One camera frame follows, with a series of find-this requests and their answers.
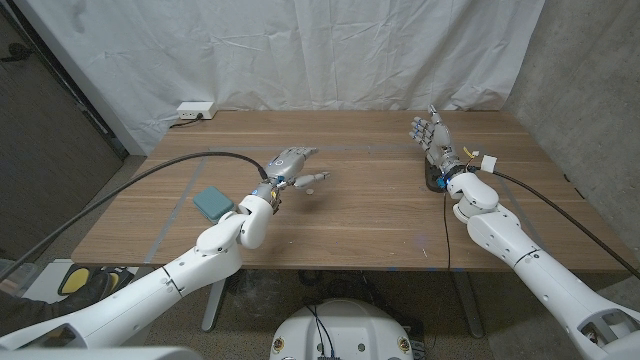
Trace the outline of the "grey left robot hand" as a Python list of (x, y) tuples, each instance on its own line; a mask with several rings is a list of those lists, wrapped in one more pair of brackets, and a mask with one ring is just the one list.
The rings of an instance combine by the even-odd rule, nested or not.
[(295, 189), (304, 189), (315, 182), (327, 179), (330, 176), (329, 172), (300, 175), (306, 160), (317, 152), (318, 149), (313, 147), (290, 147), (283, 150), (266, 165), (267, 179), (257, 186), (252, 195), (271, 202), (282, 188), (293, 186)]

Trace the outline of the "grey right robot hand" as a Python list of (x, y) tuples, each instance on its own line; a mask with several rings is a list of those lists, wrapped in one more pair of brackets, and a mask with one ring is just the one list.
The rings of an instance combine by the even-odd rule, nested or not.
[(433, 104), (429, 105), (429, 119), (415, 117), (409, 136), (424, 151), (427, 184), (444, 189), (454, 176), (462, 173), (465, 165), (457, 154), (449, 128)]

